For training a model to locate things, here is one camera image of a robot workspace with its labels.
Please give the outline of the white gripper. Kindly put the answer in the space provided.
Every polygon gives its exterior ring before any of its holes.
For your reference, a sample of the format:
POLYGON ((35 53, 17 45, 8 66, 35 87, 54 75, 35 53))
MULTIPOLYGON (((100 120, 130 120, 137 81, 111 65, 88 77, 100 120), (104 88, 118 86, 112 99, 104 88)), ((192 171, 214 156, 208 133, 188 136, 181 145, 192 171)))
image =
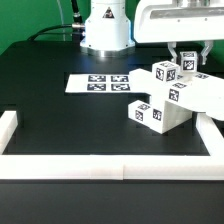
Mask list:
POLYGON ((140 0, 134 20, 138 43, 168 42, 173 63, 180 63, 176 42, 204 41, 200 62, 206 64, 213 40, 224 39, 224 0, 140 0))

